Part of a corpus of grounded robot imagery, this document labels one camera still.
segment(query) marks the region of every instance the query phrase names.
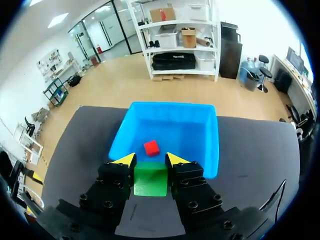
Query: wooden floor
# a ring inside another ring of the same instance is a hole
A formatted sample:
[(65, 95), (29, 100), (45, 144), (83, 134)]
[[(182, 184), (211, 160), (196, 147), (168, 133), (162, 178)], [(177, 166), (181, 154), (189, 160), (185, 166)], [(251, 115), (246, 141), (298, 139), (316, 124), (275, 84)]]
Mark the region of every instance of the wooden floor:
[[(37, 166), (28, 164), (28, 167), (45, 178), (46, 164), (50, 163), (62, 133), (79, 106), (128, 108), (134, 101), (183, 102), (214, 105), (218, 116), (288, 120), (285, 104), (290, 103), (289, 98), (272, 83), (267, 82), (266, 86), (268, 93), (248, 91), (237, 80), (221, 77), (218, 82), (199, 76), (151, 81), (141, 53), (104, 62), (89, 69), (81, 83), (69, 89), (65, 102), (50, 112), (39, 140), (44, 146), (41, 159)], [(42, 193), (42, 187), (30, 179), (26, 178), (25, 184)]]

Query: green cube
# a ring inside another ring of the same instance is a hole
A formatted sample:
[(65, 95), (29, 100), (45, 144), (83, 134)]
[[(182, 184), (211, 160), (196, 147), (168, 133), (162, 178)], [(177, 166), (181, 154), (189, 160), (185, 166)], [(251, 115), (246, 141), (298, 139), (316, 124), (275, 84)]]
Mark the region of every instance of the green cube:
[(168, 170), (161, 162), (138, 162), (134, 167), (134, 195), (165, 197), (167, 195)]

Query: black bag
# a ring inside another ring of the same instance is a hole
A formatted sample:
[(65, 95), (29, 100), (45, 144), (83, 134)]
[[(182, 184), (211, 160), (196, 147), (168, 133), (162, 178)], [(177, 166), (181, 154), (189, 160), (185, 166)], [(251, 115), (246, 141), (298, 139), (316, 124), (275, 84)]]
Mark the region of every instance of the black bag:
[(153, 70), (195, 69), (196, 58), (193, 53), (165, 52), (153, 56)]
[(68, 83), (69, 83), (70, 87), (75, 87), (80, 83), (80, 80), (81, 80), (81, 77), (75, 75), (75, 76), (71, 77), (70, 80), (68, 80)]
[(291, 83), (292, 77), (290, 76), (290, 74), (282, 69), (279, 69), (273, 83), (276, 89), (279, 92), (287, 94)]

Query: white storage box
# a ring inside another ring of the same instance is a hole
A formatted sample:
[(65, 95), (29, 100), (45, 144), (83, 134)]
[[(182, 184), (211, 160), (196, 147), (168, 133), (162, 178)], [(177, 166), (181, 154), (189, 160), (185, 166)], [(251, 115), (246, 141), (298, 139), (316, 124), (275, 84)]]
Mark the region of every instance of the white storage box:
[(187, 8), (190, 20), (209, 21), (209, 5), (190, 4)]
[(162, 49), (174, 49), (178, 46), (179, 35), (175, 24), (161, 26), (155, 37)]
[(215, 68), (215, 56), (209, 51), (195, 51), (196, 65), (200, 71), (213, 71)]

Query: red object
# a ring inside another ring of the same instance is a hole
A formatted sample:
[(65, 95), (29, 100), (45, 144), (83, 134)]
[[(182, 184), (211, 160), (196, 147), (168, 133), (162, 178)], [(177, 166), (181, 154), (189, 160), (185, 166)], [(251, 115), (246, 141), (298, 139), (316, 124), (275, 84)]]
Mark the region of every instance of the red object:
[(149, 157), (154, 157), (154, 156), (160, 154), (160, 150), (159, 150), (159, 147), (158, 147), (156, 140), (149, 141), (143, 145), (144, 145), (145, 153)]
[(160, 9), (160, 14), (161, 14), (161, 20), (162, 21), (165, 21), (166, 20), (166, 13), (162, 10), (162, 9)]
[(96, 49), (98, 50), (98, 53), (99, 53), (99, 54), (102, 54), (101, 47), (98, 46)]
[(93, 57), (91, 57), (91, 62), (92, 62), (92, 64), (93, 64), (93, 66), (98, 66), (99, 65), (99, 63), (98, 63), (98, 61), (97, 61), (97, 59), (96, 59), (96, 57), (95, 56), (93, 56)]

